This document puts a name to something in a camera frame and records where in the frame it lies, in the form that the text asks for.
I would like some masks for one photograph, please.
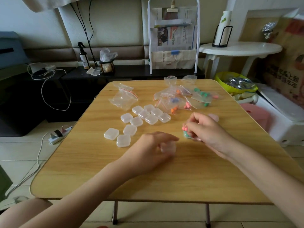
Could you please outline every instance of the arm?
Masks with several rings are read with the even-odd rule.
[[[61,199],[21,228],[76,228],[80,227],[95,208],[120,185],[138,175],[147,173],[174,154],[161,153],[157,147],[178,138],[155,132],[144,134],[118,160],[105,166],[93,178]]]
[[[304,227],[304,184],[260,153],[242,144],[206,115],[194,113],[184,124],[220,157],[237,166],[298,227]]]

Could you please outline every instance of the paper towel roll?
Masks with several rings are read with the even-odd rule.
[[[219,27],[217,29],[217,33],[216,33],[216,37],[215,37],[215,41],[214,41],[215,45],[225,45],[225,44],[227,44],[227,40],[228,40],[231,28],[225,28],[222,40],[221,40],[221,36],[222,36],[222,32],[223,32],[224,27],[230,25],[231,12],[232,11],[224,11],[223,12],[223,16],[221,18],[221,21],[219,22]]]

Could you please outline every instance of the pink stool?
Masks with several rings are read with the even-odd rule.
[[[269,124],[271,120],[270,113],[264,110],[263,108],[249,104],[249,103],[242,103],[240,106],[246,110],[246,112],[266,131],[269,130]]]

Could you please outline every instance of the hand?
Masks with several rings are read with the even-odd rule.
[[[188,135],[200,140],[220,157],[227,159],[230,148],[238,142],[216,121],[207,115],[193,113],[183,126],[188,128]]]
[[[143,134],[118,161],[127,166],[132,177],[145,174],[174,156],[170,152],[161,153],[158,149],[160,144],[178,140],[179,138],[163,132]]]

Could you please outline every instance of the cardboard box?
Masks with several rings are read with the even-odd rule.
[[[304,108],[304,20],[279,19],[269,42],[283,50],[267,58],[266,83]]]

